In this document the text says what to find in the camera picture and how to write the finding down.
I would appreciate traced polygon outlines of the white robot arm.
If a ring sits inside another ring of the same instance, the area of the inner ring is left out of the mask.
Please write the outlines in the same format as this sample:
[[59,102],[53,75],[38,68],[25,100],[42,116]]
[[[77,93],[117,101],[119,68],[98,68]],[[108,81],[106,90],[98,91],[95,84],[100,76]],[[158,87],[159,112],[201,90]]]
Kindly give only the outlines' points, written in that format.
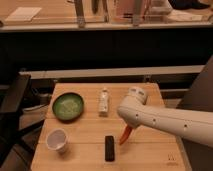
[[182,138],[192,171],[213,171],[213,56],[174,108],[145,105],[147,93],[130,87],[117,108],[127,126],[119,140],[123,144],[140,125]]

